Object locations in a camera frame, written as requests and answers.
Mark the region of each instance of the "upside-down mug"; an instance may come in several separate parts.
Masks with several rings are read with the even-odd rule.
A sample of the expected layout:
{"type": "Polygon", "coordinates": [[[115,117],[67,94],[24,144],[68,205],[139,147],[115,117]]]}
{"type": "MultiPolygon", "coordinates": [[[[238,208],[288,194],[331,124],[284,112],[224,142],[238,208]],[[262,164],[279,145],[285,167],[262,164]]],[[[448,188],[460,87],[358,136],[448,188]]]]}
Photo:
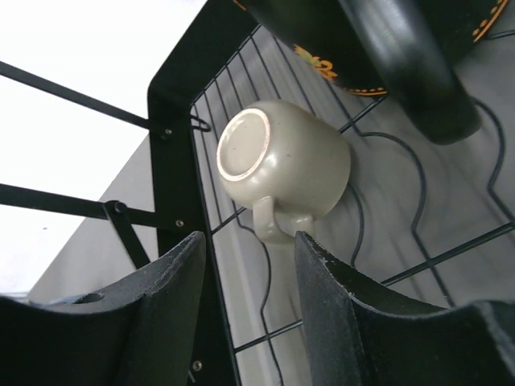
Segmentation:
{"type": "Polygon", "coordinates": [[[233,0],[347,92],[389,92],[429,140],[480,128],[452,70],[509,0],[233,0]]]}
{"type": "Polygon", "coordinates": [[[314,221],[344,193],[350,165],[336,129],[285,101],[259,101],[239,112],[216,151],[224,189],[253,211],[256,236],[268,244],[292,244],[296,231],[313,235],[314,221]],[[276,215],[290,221],[293,235],[276,215]]]}

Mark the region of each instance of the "bolt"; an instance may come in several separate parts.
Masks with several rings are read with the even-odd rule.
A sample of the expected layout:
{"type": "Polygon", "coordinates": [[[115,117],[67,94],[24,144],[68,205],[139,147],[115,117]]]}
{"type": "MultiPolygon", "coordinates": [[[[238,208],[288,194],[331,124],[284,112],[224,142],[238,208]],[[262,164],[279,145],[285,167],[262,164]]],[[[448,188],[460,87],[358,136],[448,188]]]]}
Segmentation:
{"type": "Polygon", "coordinates": [[[114,203],[114,211],[121,215],[127,211],[127,206],[124,203],[118,201],[117,203],[114,203]]]}
{"type": "Polygon", "coordinates": [[[193,362],[192,369],[194,372],[199,372],[200,370],[202,370],[202,362],[200,362],[199,360],[193,362]]]}

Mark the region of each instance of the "beige mug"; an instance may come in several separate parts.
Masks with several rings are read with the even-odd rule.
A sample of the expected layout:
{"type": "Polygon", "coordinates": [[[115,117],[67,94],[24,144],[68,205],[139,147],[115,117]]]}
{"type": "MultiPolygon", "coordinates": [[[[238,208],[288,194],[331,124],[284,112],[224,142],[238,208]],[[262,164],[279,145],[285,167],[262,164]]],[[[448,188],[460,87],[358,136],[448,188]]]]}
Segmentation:
{"type": "Polygon", "coordinates": [[[347,186],[350,149],[340,133],[286,101],[259,101],[225,127],[216,166],[234,202],[253,211],[253,228],[267,244],[292,244],[276,215],[293,233],[314,235],[347,186]]]}

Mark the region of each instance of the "black pot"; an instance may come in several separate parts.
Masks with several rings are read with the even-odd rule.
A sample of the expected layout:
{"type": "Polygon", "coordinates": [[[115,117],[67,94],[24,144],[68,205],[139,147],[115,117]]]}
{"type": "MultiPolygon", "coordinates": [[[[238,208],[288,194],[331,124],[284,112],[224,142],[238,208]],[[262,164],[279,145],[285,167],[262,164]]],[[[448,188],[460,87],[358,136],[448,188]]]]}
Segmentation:
{"type": "Polygon", "coordinates": [[[239,0],[332,83],[391,93],[432,142],[475,133],[480,118],[451,65],[474,48],[509,0],[239,0]]]}

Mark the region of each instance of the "dish rack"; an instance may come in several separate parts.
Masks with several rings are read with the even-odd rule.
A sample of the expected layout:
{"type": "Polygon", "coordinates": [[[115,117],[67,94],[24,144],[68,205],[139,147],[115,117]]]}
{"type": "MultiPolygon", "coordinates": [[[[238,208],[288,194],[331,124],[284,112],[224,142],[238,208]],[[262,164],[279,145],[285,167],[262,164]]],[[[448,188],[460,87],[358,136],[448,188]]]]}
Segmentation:
{"type": "Polygon", "coordinates": [[[515,229],[503,178],[515,163],[511,127],[515,47],[509,6],[458,68],[484,126],[452,146],[434,146],[387,96],[332,87],[237,4],[208,0],[148,91],[149,119],[32,74],[11,79],[150,131],[155,212],[0,186],[0,203],[111,220],[136,267],[145,263],[132,224],[157,228],[159,254],[200,230],[208,263],[188,384],[309,385],[292,251],[268,248],[249,211],[224,193],[216,145],[231,117],[257,100],[293,102],[335,126],[352,146],[351,182],[317,223],[332,254],[392,289],[437,306],[515,297],[515,229]]]}

